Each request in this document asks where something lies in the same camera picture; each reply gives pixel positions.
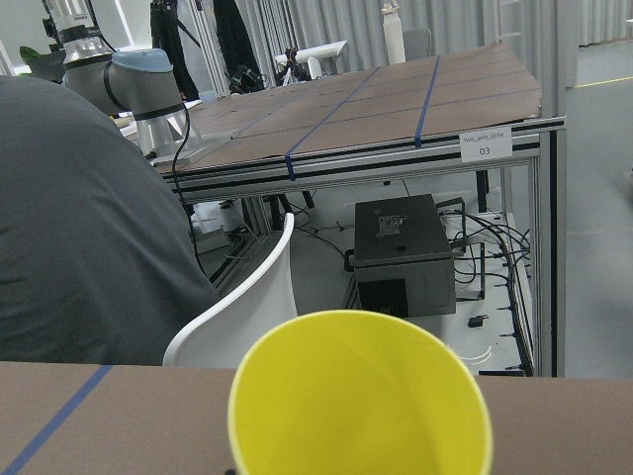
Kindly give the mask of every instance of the yellow floor line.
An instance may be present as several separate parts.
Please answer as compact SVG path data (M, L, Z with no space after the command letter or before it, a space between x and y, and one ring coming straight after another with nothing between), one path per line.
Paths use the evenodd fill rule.
M590 82L589 84L581 84L580 86L576 86L574 89L579 89L581 87L599 86L601 84L610 84L611 82L629 81L631 79L633 79L633 76L618 77L617 79L609 79L608 81L598 81Z

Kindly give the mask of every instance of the white chair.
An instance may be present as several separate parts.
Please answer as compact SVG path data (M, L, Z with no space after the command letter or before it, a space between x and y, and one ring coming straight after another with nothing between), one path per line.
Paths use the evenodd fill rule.
M297 316L290 275L290 237L295 216L287 214L279 242L232 292L185 326L169 343L163 366L236 368L266 332Z
M403 42L407 61L431 56L432 35L428 28L404 30Z

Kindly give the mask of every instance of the connector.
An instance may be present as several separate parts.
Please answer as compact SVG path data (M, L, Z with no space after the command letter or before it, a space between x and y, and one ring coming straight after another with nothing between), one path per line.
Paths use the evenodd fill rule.
M476 315L468 319L468 328L475 329L477 327L484 326L484 320L488 318L488 315Z

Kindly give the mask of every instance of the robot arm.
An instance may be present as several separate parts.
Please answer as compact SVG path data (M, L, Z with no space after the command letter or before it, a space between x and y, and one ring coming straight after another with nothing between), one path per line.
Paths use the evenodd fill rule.
M114 52L95 27L85 0L45 0L66 50L64 83L104 114L132 111L143 154L173 154L185 136L186 113L162 49ZM190 130L187 146L201 142Z

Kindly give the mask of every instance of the person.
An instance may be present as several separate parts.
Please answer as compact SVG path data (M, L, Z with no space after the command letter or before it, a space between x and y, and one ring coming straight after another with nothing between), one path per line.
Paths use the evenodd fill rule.
M218 294L184 210L111 119L0 76L0 359L159 365Z

